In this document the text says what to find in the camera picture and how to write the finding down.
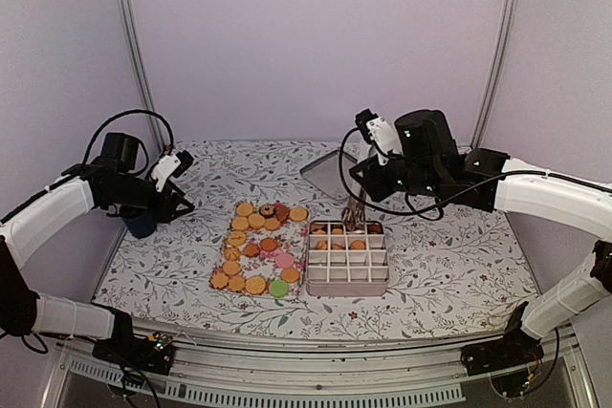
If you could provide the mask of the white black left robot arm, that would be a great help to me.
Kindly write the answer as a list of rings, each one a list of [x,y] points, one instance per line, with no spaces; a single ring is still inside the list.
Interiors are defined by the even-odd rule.
[[[22,275],[42,247],[96,209],[124,221],[137,239],[194,211],[175,184],[194,162],[190,153],[176,150],[175,141],[169,140],[156,160],[146,158],[138,167],[138,155],[147,152],[142,140],[106,132],[112,122],[131,114],[120,112],[95,131],[87,146],[103,140],[96,157],[86,152],[80,162],[2,218],[1,333],[89,339],[99,360],[168,375],[176,354],[169,336],[139,337],[130,313],[38,292]]]

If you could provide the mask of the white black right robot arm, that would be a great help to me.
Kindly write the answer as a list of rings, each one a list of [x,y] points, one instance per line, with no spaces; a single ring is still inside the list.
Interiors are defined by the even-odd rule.
[[[434,203],[409,216],[459,204],[486,212],[538,217],[596,237],[584,261],[554,287],[517,306],[499,339],[469,345],[461,361],[471,376],[535,362],[542,339],[611,294],[611,187],[536,167],[510,155],[477,148],[462,154],[445,115],[419,110],[388,123],[370,110],[355,117],[361,134],[358,162],[341,168],[360,192],[351,201],[381,211],[395,193]]]

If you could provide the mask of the pink divided cookie tin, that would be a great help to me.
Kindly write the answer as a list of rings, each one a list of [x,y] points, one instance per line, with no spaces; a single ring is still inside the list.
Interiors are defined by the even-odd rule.
[[[341,221],[309,224],[305,285],[310,295],[381,297],[389,278],[382,223],[367,221],[354,231]]]

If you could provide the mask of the floral cookie tray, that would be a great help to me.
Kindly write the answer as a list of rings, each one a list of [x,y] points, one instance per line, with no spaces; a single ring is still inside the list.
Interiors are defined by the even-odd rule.
[[[265,204],[243,201],[234,206],[229,230],[222,239],[220,254],[209,278],[214,290],[273,299],[298,296],[306,264],[309,210],[303,205],[275,203],[271,204],[275,214],[264,218],[259,208]],[[294,256],[292,268],[275,266],[274,259],[280,253]],[[246,292],[246,280],[253,276],[266,279],[264,293]],[[274,298],[269,293],[269,284],[275,279],[289,284],[289,292],[283,298]]]

